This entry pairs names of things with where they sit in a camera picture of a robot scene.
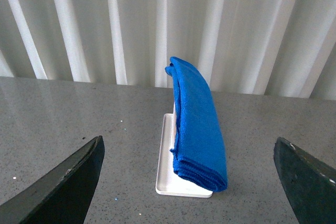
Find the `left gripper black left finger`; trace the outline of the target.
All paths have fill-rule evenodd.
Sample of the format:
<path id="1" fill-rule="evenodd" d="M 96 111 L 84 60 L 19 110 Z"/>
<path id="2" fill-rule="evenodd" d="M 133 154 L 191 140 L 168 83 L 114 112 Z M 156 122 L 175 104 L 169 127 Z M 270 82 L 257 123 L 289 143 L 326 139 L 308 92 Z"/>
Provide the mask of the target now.
<path id="1" fill-rule="evenodd" d="M 1 205 L 1 223 L 84 223 L 104 159 L 102 136 L 90 140 Z"/>

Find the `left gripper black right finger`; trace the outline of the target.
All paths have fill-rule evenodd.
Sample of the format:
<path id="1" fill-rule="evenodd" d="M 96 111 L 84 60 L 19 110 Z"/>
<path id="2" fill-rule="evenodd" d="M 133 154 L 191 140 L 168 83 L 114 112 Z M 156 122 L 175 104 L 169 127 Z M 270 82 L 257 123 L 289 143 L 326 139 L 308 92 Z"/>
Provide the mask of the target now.
<path id="1" fill-rule="evenodd" d="M 299 223 L 335 223 L 335 169 L 277 138 L 275 167 Z"/>

